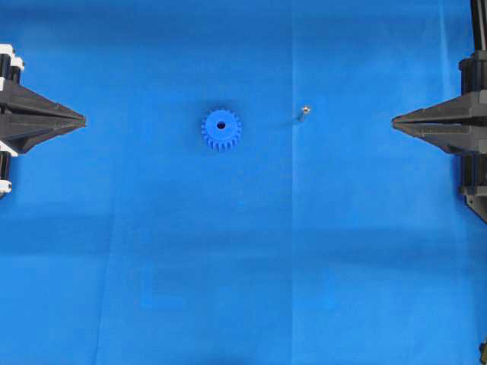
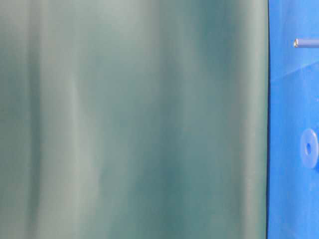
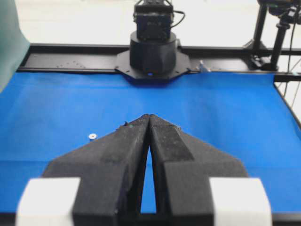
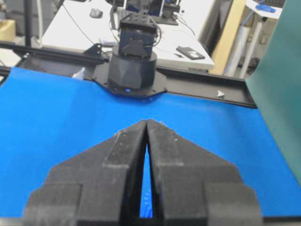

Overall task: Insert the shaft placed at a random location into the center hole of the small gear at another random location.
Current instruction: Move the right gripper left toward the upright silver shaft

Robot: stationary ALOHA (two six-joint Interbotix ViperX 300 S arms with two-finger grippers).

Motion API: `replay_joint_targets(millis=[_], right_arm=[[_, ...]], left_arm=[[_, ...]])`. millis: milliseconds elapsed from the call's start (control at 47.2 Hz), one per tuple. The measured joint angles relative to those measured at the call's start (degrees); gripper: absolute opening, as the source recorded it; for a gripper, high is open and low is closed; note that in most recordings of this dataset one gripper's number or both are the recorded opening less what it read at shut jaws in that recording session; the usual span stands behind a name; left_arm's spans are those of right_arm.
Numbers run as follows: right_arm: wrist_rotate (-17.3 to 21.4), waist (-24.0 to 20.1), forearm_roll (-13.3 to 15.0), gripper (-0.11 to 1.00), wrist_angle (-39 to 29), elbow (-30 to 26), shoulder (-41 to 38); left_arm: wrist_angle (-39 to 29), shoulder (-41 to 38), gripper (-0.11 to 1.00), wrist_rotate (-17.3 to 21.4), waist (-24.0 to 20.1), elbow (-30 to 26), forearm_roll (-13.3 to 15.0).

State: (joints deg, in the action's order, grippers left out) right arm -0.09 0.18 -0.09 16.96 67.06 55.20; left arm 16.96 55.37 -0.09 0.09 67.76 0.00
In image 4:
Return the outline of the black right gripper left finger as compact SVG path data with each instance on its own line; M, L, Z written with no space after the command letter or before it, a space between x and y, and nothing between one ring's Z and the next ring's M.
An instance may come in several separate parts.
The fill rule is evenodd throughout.
M139 216L147 122L55 165L24 209L25 226L120 226Z

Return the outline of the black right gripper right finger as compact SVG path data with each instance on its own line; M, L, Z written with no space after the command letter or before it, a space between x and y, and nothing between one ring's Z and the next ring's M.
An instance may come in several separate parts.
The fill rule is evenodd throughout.
M155 213L165 226L261 226L261 208L235 165L147 122Z

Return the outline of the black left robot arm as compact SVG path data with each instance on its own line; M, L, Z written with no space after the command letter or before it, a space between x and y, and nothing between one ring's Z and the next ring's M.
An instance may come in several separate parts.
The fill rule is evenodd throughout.
M119 89L140 90L153 85L157 55L152 51L158 26L149 15L150 0L137 0L119 22L119 43L113 48L108 83Z

